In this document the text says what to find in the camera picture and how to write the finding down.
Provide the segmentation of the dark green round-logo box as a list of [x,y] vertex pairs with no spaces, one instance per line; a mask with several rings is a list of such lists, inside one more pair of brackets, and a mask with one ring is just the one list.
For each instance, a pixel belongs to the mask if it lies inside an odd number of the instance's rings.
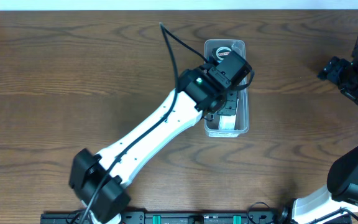
[[212,51],[213,58],[220,63],[231,53],[231,51],[231,47],[228,46],[216,47]]

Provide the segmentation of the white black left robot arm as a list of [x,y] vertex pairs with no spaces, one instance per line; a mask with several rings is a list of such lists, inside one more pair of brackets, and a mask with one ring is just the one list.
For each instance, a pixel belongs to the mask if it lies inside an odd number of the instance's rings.
[[69,186],[84,204],[79,223],[119,223],[131,198],[125,189],[145,164],[173,138],[194,126],[227,102],[231,90],[243,90],[241,81],[253,74],[238,53],[217,62],[210,58],[175,78],[175,88],[143,122],[96,154],[82,149],[74,158]]

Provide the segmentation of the white green medicine box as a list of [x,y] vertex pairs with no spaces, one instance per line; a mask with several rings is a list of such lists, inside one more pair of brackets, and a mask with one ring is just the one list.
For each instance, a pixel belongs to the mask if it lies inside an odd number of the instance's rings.
[[232,116],[220,116],[218,129],[219,130],[235,130],[236,127],[236,115]]

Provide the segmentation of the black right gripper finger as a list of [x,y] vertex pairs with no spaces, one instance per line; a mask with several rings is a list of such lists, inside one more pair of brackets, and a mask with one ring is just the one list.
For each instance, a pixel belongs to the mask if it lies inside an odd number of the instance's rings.
[[332,57],[329,62],[323,67],[323,69],[319,71],[317,77],[320,80],[326,80],[328,77],[328,73],[334,70],[334,66],[337,65],[339,61],[340,59],[338,57]]
[[346,59],[340,58],[337,65],[334,66],[334,70],[328,73],[327,79],[331,82],[339,82],[341,74],[350,65],[350,62]]

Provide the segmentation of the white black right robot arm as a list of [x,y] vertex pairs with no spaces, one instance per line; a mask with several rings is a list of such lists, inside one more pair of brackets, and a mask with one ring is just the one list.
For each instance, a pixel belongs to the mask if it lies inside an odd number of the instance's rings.
[[[358,106],[358,34],[351,59],[333,57],[319,72],[342,95]],[[280,223],[351,223],[358,221],[358,145],[332,164],[326,184],[313,193],[292,200]]]

